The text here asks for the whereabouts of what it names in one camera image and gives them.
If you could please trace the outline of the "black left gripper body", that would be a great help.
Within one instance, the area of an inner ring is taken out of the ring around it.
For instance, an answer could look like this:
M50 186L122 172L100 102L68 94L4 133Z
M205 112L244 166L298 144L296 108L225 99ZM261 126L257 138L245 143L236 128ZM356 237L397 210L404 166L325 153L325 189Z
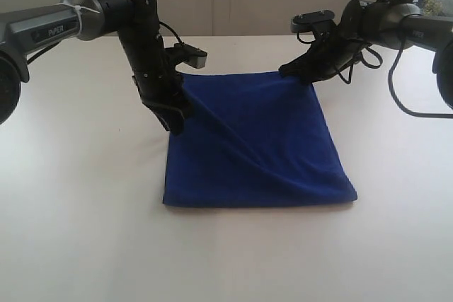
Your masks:
M118 31L142 100L173 106L182 90L160 35L157 0L131 0L132 20Z

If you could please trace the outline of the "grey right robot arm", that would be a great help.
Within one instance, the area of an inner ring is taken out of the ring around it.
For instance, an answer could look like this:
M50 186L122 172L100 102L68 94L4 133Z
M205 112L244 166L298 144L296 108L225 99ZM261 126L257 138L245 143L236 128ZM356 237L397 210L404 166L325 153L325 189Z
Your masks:
M330 10L303 13L291 20L291 31L296 35L312 33L306 42L308 50L279 68L281 76L297 77L309 85L338 76L346 84L356 64L377 69L365 61L364 51L382 56L373 46L379 45L402 53L416 46L434 52L432 72L437 88L448 107L452 106L452 19L425 16L420 9L404 0L352 0L345 7L340 22L335 23Z

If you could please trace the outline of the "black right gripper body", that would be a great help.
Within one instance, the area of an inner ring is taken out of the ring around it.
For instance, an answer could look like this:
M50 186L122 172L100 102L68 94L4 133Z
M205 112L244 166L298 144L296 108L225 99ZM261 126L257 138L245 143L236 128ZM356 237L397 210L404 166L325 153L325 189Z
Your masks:
M351 0L345 7L339 24L332 31L315 42L307 51L312 70L331 72L333 77L349 67L361 51L369 47L359 35L366 1Z

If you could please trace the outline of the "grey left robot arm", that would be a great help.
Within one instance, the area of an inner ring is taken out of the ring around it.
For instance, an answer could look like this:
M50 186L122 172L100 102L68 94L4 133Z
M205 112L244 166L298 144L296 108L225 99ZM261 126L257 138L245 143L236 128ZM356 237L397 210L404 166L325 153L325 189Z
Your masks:
M157 0L61 0L53 6L1 15L1 121L16 109L28 66L61 41L117 33L141 102L165 130L180 134L191 113L176 66L205 66L207 53L179 40L165 47Z

